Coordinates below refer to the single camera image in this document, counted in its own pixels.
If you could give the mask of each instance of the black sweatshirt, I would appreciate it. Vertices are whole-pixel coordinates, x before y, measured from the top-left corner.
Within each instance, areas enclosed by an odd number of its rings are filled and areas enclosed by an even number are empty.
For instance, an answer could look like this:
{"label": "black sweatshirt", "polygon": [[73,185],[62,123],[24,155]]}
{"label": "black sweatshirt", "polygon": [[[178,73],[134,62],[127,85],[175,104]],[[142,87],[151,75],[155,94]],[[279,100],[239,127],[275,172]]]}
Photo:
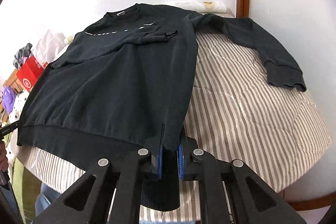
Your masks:
{"label": "black sweatshirt", "polygon": [[[306,90],[293,57],[251,19],[136,4],[77,33],[47,66],[22,111],[18,143],[84,170],[101,158],[123,158],[153,136],[175,151],[194,83],[194,32],[206,25],[256,49],[269,84]],[[178,206],[143,204],[162,211]]]}

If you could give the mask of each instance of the wooden headboard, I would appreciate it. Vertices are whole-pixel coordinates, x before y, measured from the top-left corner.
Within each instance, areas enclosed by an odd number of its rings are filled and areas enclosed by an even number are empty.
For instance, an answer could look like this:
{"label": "wooden headboard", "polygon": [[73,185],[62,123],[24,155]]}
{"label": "wooden headboard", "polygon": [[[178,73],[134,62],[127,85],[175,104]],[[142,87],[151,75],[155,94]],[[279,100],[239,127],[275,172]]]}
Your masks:
{"label": "wooden headboard", "polygon": [[20,93],[24,90],[20,80],[16,77],[17,69],[13,70],[12,74],[3,83],[3,86],[10,86],[16,93]]}

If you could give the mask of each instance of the striped bedding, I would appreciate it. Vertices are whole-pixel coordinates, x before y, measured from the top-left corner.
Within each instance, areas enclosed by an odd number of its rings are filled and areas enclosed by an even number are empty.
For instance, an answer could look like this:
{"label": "striped bedding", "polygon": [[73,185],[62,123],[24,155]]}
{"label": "striped bedding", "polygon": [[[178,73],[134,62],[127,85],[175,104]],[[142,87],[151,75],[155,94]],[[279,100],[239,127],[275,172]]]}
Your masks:
{"label": "striped bedding", "polygon": [[[271,188],[281,191],[305,174],[331,144],[318,108],[308,92],[269,86],[255,50],[238,46],[214,30],[198,32],[197,42],[186,134],[220,160],[243,160]],[[84,173],[36,147],[18,148],[17,157],[60,193]],[[180,208],[171,212],[141,206],[140,219],[200,219],[197,182],[180,182],[180,201]]]}

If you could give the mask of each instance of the sweatshirt sleeve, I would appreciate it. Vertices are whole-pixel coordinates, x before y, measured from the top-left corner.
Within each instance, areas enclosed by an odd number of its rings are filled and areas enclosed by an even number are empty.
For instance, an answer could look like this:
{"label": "sweatshirt sleeve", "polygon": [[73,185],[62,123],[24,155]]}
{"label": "sweatshirt sleeve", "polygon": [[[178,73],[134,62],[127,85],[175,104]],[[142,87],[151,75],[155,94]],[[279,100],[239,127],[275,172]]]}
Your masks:
{"label": "sweatshirt sleeve", "polygon": [[194,29],[209,25],[227,36],[233,43],[257,50],[267,71],[267,82],[287,89],[305,92],[302,71],[295,59],[270,33],[250,18],[224,18],[213,14],[192,14]]}

